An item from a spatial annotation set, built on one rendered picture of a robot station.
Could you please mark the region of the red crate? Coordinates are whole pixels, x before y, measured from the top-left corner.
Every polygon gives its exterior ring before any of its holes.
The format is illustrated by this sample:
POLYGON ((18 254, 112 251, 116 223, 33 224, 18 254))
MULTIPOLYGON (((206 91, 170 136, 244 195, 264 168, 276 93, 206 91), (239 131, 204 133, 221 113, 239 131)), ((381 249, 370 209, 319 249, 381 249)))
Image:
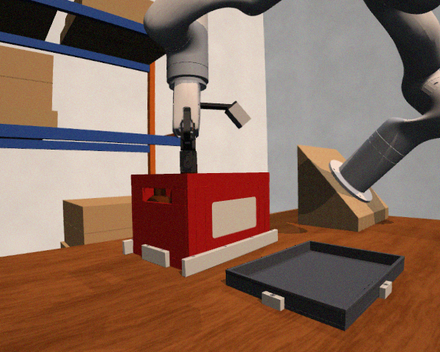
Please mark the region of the red crate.
POLYGON ((147 244, 169 264, 270 231, 269 184, 261 172, 131 175, 133 253, 147 244), (167 188, 172 204, 148 202, 167 188))

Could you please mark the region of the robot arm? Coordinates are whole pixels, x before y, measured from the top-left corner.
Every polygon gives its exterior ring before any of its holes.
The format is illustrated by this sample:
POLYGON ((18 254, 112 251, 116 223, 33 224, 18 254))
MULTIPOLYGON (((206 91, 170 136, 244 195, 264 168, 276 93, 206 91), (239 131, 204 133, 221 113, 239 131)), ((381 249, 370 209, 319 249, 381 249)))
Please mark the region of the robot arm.
MULTIPOLYGON (((155 0, 143 23, 148 36, 166 52, 166 82, 192 78, 208 84, 209 12, 231 7, 256 16, 280 1, 155 0)), ((389 118, 344 163, 329 163, 349 194, 370 202, 374 183, 416 146, 440 138, 440 25, 431 11, 440 0, 363 1, 397 47, 404 69, 403 97, 423 115, 413 120, 389 118)), ((226 110, 238 129, 251 119, 237 101, 200 103, 200 108, 226 110)))

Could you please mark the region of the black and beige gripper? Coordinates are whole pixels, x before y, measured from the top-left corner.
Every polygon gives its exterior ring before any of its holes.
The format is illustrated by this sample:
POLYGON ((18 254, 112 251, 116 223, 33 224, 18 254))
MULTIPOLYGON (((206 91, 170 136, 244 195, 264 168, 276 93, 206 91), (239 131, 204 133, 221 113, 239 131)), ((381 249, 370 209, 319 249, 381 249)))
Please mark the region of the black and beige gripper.
POLYGON ((207 84, 197 79, 183 78, 171 81, 169 88, 173 90, 174 85, 172 132, 178 139, 180 137, 180 171, 196 172, 196 138, 199 136, 201 91, 207 88, 207 84))

